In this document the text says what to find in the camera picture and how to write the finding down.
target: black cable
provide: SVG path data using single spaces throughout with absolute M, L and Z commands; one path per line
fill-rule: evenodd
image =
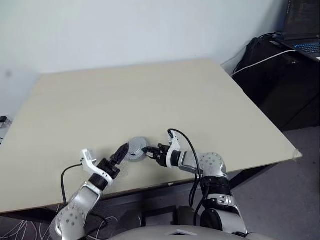
M 168 129 L 168 134 L 171 136 L 171 131 L 174 131 L 174 132 L 177 132 L 179 134 L 181 134 L 185 140 L 188 142 L 188 144 L 190 145 L 190 148 L 193 152 L 193 155 L 194 155 L 194 158 L 195 158 L 195 162 L 196 162 L 196 167 L 198 169 L 198 175 L 199 175 L 199 180 L 200 180 L 200 183 L 202 182 L 202 176 L 201 176 L 201 171 L 200 171 L 200 164 L 199 164 L 199 160 L 198 160 L 198 157 L 197 157 L 197 153 L 196 153 L 196 150 L 194 148 L 194 146 L 192 145 L 191 141 L 189 140 L 189 138 L 182 132 L 182 131 L 179 131 L 177 129 L 174 129 L 174 128 L 170 128 Z
M 192 201 L 192 194 L 193 194 L 193 192 L 194 192 L 194 188 L 195 188 L 196 185 L 197 185 L 197 180 L 198 180 L 197 174 L 194 174 L 193 186 L 192 186 L 191 191 L 190 191 L 190 193 L 189 193 L 189 206 L 190 206 L 190 207 L 192 207 L 193 204 L 194 204 L 194 202 Z
M 281 35 L 281 32 L 280 31 L 270 32 L 270 33 L 263 34 L 259 37 L 253 38 L 250 41 L 250 43 L 246 46 L 246 52 L 245 52 L 243 58 L 238 62 L 238 64 L 233 69 L 232 74 L 234 74 L 239 69 L 240 65 L 243 65 L 242 68 L 249 66 L 251 63 L 252 57 L 254 55 L 256 46 L 260 43 L 260 41 L 263 38 L 272 37 L 273 35 Z
M 168 134 L 171 137 L 172 137 L 171 131 L 174 131 L 174 132 L 177 132 L 177 133 L 181 134 L 186 139 L 186 141 L 190 145 L 190 148 L 192 149 L 192 152 L 193 152 L 193 155 L 194 155 L 194 158 L 195 158 L 196 167 L 197 167 L 198 175 L 199 175 L 199 180 L 197 180 L 197 177 L 195 177 L 194 183 L 193 183 L 193 187 L 192 187 L 192 189 L 190 191 L 190 194 L 189 194 L 189 205 L 193 205 L 195 194 L 196 194 L 196 190 L 197 190 L 197 187 L 198 187 L 199 183 L 200 183 L 200 187 L 203 189 L 203 184 L 202 184 L 203 178 L 202 178 L 201 171 L 200 171 L 200 164 L 199 164 L 198 156 L 197 156 L 197 153 L 196 153 L 195 148 L 192 145 L 191 141 L 189 140 L 189 138 L 182 131 L 179 131 L 179 130 L 174 129 L 174 128 L 168 129 Z M 201 201 L 199 202 L 198 206 L 196 207 L 196 210 L 195 210 L 194 216 L 193 216 L 193 224 L 195 226 L 197 224 L 197 216 L 198 216 L 199 209 L 200 209 L 202 203 L 204 202 L 204 200 L 208 197 L 208 194 L 209 194 L 209 188 L 206 189 L 205 194 L 202 196 Z
M 193 215 L 193 225 L 194 226 L 197 226 L 197 216 L 198 216 L 199 209 L 200 209 L 202 203 L 204 202 L 204 200 L 208 197 L 208 194 L 209 194 L 209 187 L 206 188 L 205 194 L 203 195 L 203 197 L 201 198 L 201 201 L 199 202 L 198 206 L 195 209 L 195 212 Z
M 77 165 L 73 165 L 73 166 L 69 166 L 67 167 L 65 170 L 63 170 L 62 174 L 61 174 L 61 191 L 62 191 L 62 197 L 63 197 L 63 207 L 67 206 L 67 198 L 66 198 L 66 191 L 65 191 L 65 183 L 64 183 L 64 176 L 66 171 L 68 171 L 69 169 L 75 168 L 75 167 L 80 167 L 82 166 L 82 164 L 77 164 Z M 106 221 L 106 218 L 104 218 L 103 216 L 100 216 L 99 214 L 96 214 L 94 212 L 90 212 L 89 215 L 92 215 L 94 217 L 98 217 L 100 218 L 102 221 L 104 221 L 104 223 L 102 224 L 102 226 L 97 227 L 95 229 L 90 230 L 87 233 L 87 236 L 94 233 L 95 231 L 97 231 L 99 228 L 104 229 L 105 227 L 108 226 L 108 221 Z M 100 240 L 108 240 L 109 238 L 99 238 Z
M 66 198 L 66 191 L 65 191 L 65 183 L 64 183 L 64 176 L 67 170 L 75 168 L 75 167 L 80 167 L 82 166 L 82 164 L 77 164 L 77 165 L 73 165 L 73 166 L 69 166 L 67 167 L 65 170 L 63 170 L 62 174 L 61 174 L 61 191 L 62 191 L 62 198 L 63 198 L 63 207 L 67 206 L 67 198 Z
M 194 205 L 194 199 L 195 199 L 195 194 L 197 191 L 197 187 L 200 183 L 200 180 L 198 180 L 197 175 L 194 174 L 194 183 L 193 186 L 191 188 L 190 194 L 189 194 L 189 206 L 192 207 Z
M 97 231 L 99 228 L 100 228 L 100 230 L 101 230 L 101 229 L 104 229 L 106 226 L 108 226 L 108 222 L 106 221 L 106 219 L 105 219 L 103 216 L 100 216 L 100 215 L 98 215 L 98 214 L 96 214 L 96 213 L 94 213 L 94 212 L 90 212 L 90 215 L 92 215 L 92 216 L 94 216 L 94 217 L 100 218 L 102 221 L 104 221 L 104 223 L 103 223 L 102 227 L 99 226 L 99 227 L 96 227 L 96 228 L 90 230 L 90 231 L 87 233 L 87 236 L 90 235 L 90 234 L 92 234 L 92 233 L 94 233 L 94 232 Z

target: white cable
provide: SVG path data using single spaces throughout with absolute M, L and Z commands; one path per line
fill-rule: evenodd
M 58 204 L 58 207 L 57 207 L 57 209 L 55 211 L 56 213 L 59 211 L 59 208 L 60 208 L 60 204 Z M 40 235 L 40 239 L 44 240 L 45 236 L 47 235 L 47 232 L 49 231 L 50 226 L 46 229 L 46 231 L 44 232 L 44 235 L 42 236 L 42 234 L 41 234 L 41 225 L 42 225 L 42 223 L 40 223 L 40 225 L 39 225 L 39 235 Z
M 25 229 L 24 229 L 24 233 L 23 233 L 23 237 L 22 237 L 22 239 L 24 239 L 24 236 L 26 234 L 26 230 L 27 230 L 27 227 L 28 227 L 28 222 L 27 221 L 21 227 L 19 227 L 19 230 L 18 230 L 17 234 L 15 235 L 15 240 L 18 239 L 19 231 L 21 229 L 23 229 L 24 227 L 25 227 Z
M 96 239 L 98 238 L 100 229 L 101 229 L 102 225 L 104 224 L 104 222 L 105 222 L 105 220 L 103 220 L 103 221 L 101 222 L 101 224 L 100 224 L 100 226 L 99 226 L 99 229 L 98 229 L 98 231 L 96 232 L 96 236 L 95 236 Z
M 34 230 L 35 230 L 35 240 L 37 240 L 37 238 L 38 238 L 38 231 L 37 231 L 37 227 L 36 227 L 36 225 L 35 225 L 35 223 L 34 223 L 34 222 L 31 222 L 31 224 L 32 224 L 32 226 L 34 227 Z
M 44 240 L 43 237 L 42 237 L 42 234 L 41 234 L 41 225 L 42 225 L 42 223 L 40 223 L 40 225 L 39 225 L 39 235 L 40 235 L 40 239 Z
M 12 229 L 11 229 L 9 232 L 7 232 L 5 235 L 0 236 L 0 239 L 8 239 L 8 238 L 13 237 L 14 235 L 16 235 L 16 234 L 19 232 L 19 230 L 18 230 L 17 232 L 15 232 L 15 233 L 11 234 L 10 236 L 7 236 L 7 235 L 9 235 L 13 230 L 15 230 L 17 227 L 19 227 L 19 226 L 21 227 L 21 225 L 23 225 L 24 222 L 25 222 L 25 221 L 19 222 L 14 228 L 12 228 Z
M 265 61 L 268 61 L 268 60 L 270 60 L 270 59 L 273 59 L 273 58 L 275 58 L 275 57 L 278 57 L 278 56 L 280 56 L 280 55 L 282 55 L 282 54 L 286 54 L 286 53 L 289 53 L 289 52 L 296 52 L 296 50 L 288 50 L 288 51 L 280 52 L 280 53 L 278 53 L 278 54 L 276 54 L 276 55 L 273 55 L 273 56 L 271 56 L 271 57 L 268 57 L 268 58 L 266 58 L 266 59 L 264 59 L 264 60 L 262 60 L 262 61 L 258 61 L 258 62 L 255 63 L 255 64 L 252 64 L 252 65 L 250 65 L 250 66 L 246 66 L 246 67 L 242 68 L 241 70 L 236 71 L 235 73 L 231 74 L 230 76 L 233 77 L 234 75 L 236 75 L 237 73 L 242 72 L 242 71 L 245 70 L 245 69 L 251 68 L 251 67 L 253 67 L 253 66 L 255 66 L 255 65 L 261 64 L 261 63 L 263 63 L 263 62 L 265 62 Z
M 101 229 L 102 225 L 104 224 L 104 222 L 107 222 L 109 219 L 115 219 L 115 220 L 117 221 L 117 223 L 119 222 L 119 220 L 118 220 L 115 216 L 109 216 L 109 217 L 105 218 L 105 219 L 101 222 L 101 224 L 100 224 L 100 226 L 99 226 L 99 228 L 98 228 L 98 232 L 96 233 L 96 236 L 95 236 L 95 237 L 90 236 L 90 235 L 88 235 L 87 237 L 88 237 L 88 238 L 91 238 L 91 239 L 94 239 L 94 240 L 101 240 L 101 239 L 98 238 L 100 229 Z
M 24 229 L 24 232 L 23 232 L 23 235 L 22 235 L 21 240 L 24 240 L 24 239 L 25 239 L 25 235 L 26 235 L 27 228 L 28 228 L 28 222 L 26 222 L 26 226 L 25 226 L 25 229 Z
M 42 225 L 42 223 L 40 223 L 40 225 L 39 225 L 39 235 L 40 235 L 40 239 L 41 239 L 41 240 L 44 240 L 44 238 L 45 238 L 45 236 L 47 235 L 47 232 L 49 231 L 49 228 L 50 228 L 50 227 L 48 227 L 48 228 L 46 229 L 46 231 L 44 232 L 44 235 L 42 236 L 42 234 L 41 234 L 41 225 Z

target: laptop screen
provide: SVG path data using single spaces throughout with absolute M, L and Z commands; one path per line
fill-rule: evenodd
M 284 25 L 284 36 L 320 34 L 320 0 L 289 0 Z

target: wire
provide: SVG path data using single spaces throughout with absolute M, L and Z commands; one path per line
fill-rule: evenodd
M 264 60 L 262 60 L 262 61 L 256 62 L 255 64 L 246 66 L 246 67 L 242 68 L 241 70 L 236 71 L 235 73 L 233 73 L 233 74 L 231 75 L 231 77 L 233 77 L 234 75 L 242 72 L 243 70 L 246 70 L 246 69 L 251 68 L 251 67 L 253 67 L 253 66 L 255 66 L 255 65 L 261 64 L 261 63 L 263 63 L 263 62 L 265 62 L 265 61 L 268 61 L 268 60 L 270 60 L 270 59 L 273 59 L 273 58 L 275 58 L 275 57 L 277 57 L 277 56 L 280 56 L 280 55 L 286 54 L 286 53 L 290 53 L 290 52 L 296 52 L 296 50 L 283 51 L 283 52 L 280 52 L 280 53 L 278 53 L 278 54 L 276 54 L 276 55 L 273 55 L 273 56 L 271 56 L 271 57 L 268 57 L 268 58 L 266 58 L 266 59 L 264 59 Z
M 89 214 L 90 214 L 91 216 L 95 216 L 95 217 L 100 218 L 102 221 L 105 221 L 105 220 L 106 220 L 106 218 L 104 218 L 103 216 L 100 216 L 100 215 L 98 215 L 98 214 L 96 214 L 96 213 L 94 213 L 94 212 L 90 212 Z M 108 223 L 107 223 L 107 222 L 106 222 L 106 224 L 105 224 L 101 229 L 105 228 L 106 226 L 108 226 Z M 90 231 L 87 233 L 87 235 L 90 235 L 90 234 L 94 233 L 94 232 L 97 231 L 98 229 L 99 229 L 99 227 L 90 230 Z
M 66 191 L 65 191 L 65 183 L 64 183 L 64 176 L 66 171 L 68 171 L 69 169 L 75 168 L 75 167 L 80 167 L 82 166 L 82 164 L 77 164 L 77 165 L 73 165 L 73 166 L 69 166 L 67 167 L 65 170 L 63 170 L 62 174 L 61 174 L 61 191 L 62 191 L 62 198 L 63 198 L 63 206 L 66 207 L 67 206 L 67 198 L 66 198 Z
M 200 209 L 202 203 L 204 202 L 204 200 L 208 197 L 208 194 L 209 194 L 209 187 L 206 188 L 205 194 L 203 194 L 201 201 L 199 202 L 198 206 L 195 209 L 195 212 L 193 215 L 193 225 L 194 226 L 197 226 L 197 216 L 198 216 L 199 209 Z
M 11 234 L 10 236 L 7 236 L 7 235 L 9 235 L 13 230 L 15 230 L 17 227 L 21 227 L 23 224 L 25 224 L 25 221 L 19 222 L 14 228 L 12 228 L 12 229 L 11 229 L 9 232 L 7 232 L 5 235 L 0 236 L 0 239 L 9 239 L 10 237 L 13 237 L 14 235 L 18 234 L 18 233 L 21 231 L 21 229 L 18 229 L 17 232 Z
M 177 132 L 177 133 L 181 134 L 185 138 L 185 140 L 189 143 L 190 148 L 191 148 L 191 150 L 193 152 L 193 155 L 194 155 L 194 158 L 195 158 L 196 167 L 197 167 L 198 175 L 199 175 L 199 180 L 201 182 L 202 181 L 202 176 L 201 176 L 201 171 L 200 171 L 200 164 L 199 164 L 198 156 L 197 156 L 197 153 L 195 151 L 194 146 L 192 145 L 192 143 L 189 140 L 189 138 L 182 131 L 179 131 L 179 130 L 174 129 L 174 128 L 170 128 L 170 129 L 168 129 L 168 133 L 169 133 L 170 136 L 171 136 L 171 131 L 174 131 L 174 132 Z
M 192 207 L 194 205 L 195 194 L 196 194 L 199 182 L 200 181 L 197 178 L 197 174 L 194 174 L 194 183 L 193 183 L 193 186 L 192 186 L 191 191 L 189 193 L 189 206 L 190 207 Z
M 34 240 L 37 240 L 37 238 L 38 238 L 38 231 L 37 231 L 37 227 L 36 227 L 36 225 L 35 225 L 35 223 L 34 223 L 34 222 L 31 222 L 31 224 L 32 224 L 32 226 L 34 227 L 34 230 L 35 230 L 35 239 L 34 239 Z
M 23 236 L 22 236 L 22 239 L 21 239 L 21 240 L 23 240 L 23 239 L 25 238 L 25 234 L 26 234 L 27 227 L 28 227 L 28 222 L 26 221 L 26 222 L 23 224 L 23 226 L 19 227 L 19 230 L 18 230 L 17 234 L 15 235 L 15 240 L 17 240 L 18 235 L 19 235 L 19 232 L 20 232 L 20 230 L 22 230 L 23 228 L 24 228 L 24 232 L 23 232 Z
M 253 39 L 249 42 L 249 44 L 247 44 L 247 46 L 246 46 L 246 52 L 245 52 L 244 56 L 243 56 L 242 59 L 238 62 L 238 64 L 235 66 L 235 68 L 233 69 L 232 73 L 234 74 L 234 73 L 238 70 L 239 66 L 240 66 L 241 64 L 243 65 L 244 62 L 249 62 L 249 63 L 250 63 L 250 62 L 251 62 L 251 59 L 252 59 L 252 57 L 253 57 L 253 55 L 254 55 L 254 51 L 255 51 L 256 46 L 257 46 L 257 45 L 261 42 L 261 40 L 263 40 L 264 38 L 266 38 L 266 37 L 272 37 L 273 35 L 281 35 L 281 32 L 280 32 L 280 31 L 270 32 L 270 33 L 263 34 L 263 35 L 261 35 L 261 36 L 259 36 L 259 37 L 253 38 Z
M 94 237 L 94 236 L 91 236 L 91 235 L 87 235 L 87 237 L 88 238 L 91 238 L 91 239 L 94 239 L 94 240 L 107 240 L 107 239 L 109 239 L 109 238 L 98 238 L 98 236 L 99 236 L 99 232 L 100 232 L 100 230 L 101 229 L 103 229 L 104 227 L 102 227 L 103 226 L 103 223 L 104 222 L 106 222 L 106 223 L 108 223 L 108 220 L 109 219 L 115 219 L 116 221 L 117 221 L 117 223 L 119 222 L 119 220 L 115 217 L 115 216 L 109 216 L 109 217 L 107 217 L 107 218 L 103 218 L 103 220 L 102 220 L 102 222 L 101 222 L 101 224 L 100 224 L 100 226 L 99 226 L 99 228 L 98 228 L 98 231 L 97 231 L 97 233 L 96 233 L 96 236 Z
M 47 230 L 44 232 L 44 235 L 42 236 L 42 234 L 41 234 L 41 225 L 42 225 L 42 223 L 40 223 L 40 225 L 39 225 L 39 235 L 40 235 L 40 239 L 44 240 L 44 238 L 47 235 L 47 232 L 49 231 L 50 227 L 47 228 Z
M 193 155 L 194 155 L 194 158 L 195 158 L 196 167 L 197 167 L 198 175 L 199 175 L 199 180 L 197 180 L 197 175 L 195 175 L 194 184 L 193 184 L 193 187 L 192 187 L 192 189 L 190 191 L 190 194 L 189 194 L 189 200 L 190 200 L 189 204 L 193 205 L 198 184 L 200 183 L 200 187 L 203 188 L 203 178 L 202 178 L 201 171 L 200 171 L 200 164 L 199 164 L 198 156 L 197 156 L 197 153 L 196 153 L 195 148 L 192 145 L 191 141 L 189 140 L 189 138 L 183 132 L 181 132 L 179 130 L 176 130 L 174 128 L 170 128 L 170 129 L 168 129 L 168 133 L 169 133 L 170 136 L 171 136 L 171 131 L 174 131 L 174 132 L 177 132 L 177 133 L 181 134 L 187 140 L 187 142 L 189 143 L 189 145 L 190 145 L 190 147 L 192 149 L 192 152 L 193 152 Z M 193 224 L 195 226 L 197 224 L 198 211 L 199 211 L 203 201 L 208 197 L 208 194 L 209 194 L 209 188 L 207 188 L 206 193 L 203 195 L 201 201 L 199 202 L 199 204 L 198 204 L 198 206 L 197 206 L 197 208 L 196 208 L 196 210 L 194 212 Z

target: white wall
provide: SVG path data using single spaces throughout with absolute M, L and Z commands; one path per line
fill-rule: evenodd
M 2 0 L 0 115 L 16 114 L 39 73 L 208 56 L 222 64 L 277 30 L 285 1 Z

